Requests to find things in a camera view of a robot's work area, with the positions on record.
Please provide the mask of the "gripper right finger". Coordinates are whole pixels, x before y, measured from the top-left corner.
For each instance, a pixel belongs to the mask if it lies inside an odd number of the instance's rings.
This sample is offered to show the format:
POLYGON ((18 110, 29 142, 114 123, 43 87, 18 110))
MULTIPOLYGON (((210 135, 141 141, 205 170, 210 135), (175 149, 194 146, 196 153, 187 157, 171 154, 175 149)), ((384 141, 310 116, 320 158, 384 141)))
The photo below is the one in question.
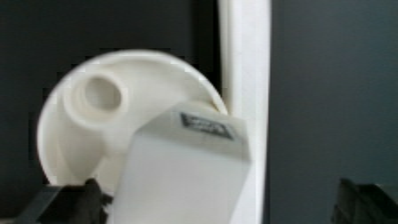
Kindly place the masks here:
POLYGON ((398 185, 340 180, 331 224, 398 224, 398 185))

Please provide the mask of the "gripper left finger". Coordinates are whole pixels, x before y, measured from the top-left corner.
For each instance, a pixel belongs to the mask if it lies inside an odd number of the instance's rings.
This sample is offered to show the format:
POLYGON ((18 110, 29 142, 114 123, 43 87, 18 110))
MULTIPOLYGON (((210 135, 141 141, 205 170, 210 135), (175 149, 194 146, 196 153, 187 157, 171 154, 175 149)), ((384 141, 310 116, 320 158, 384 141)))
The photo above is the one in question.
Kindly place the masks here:
POLYGON ((82 185, 49 185, 13 224, 107 224, 113 199, 95 179, 82 185))

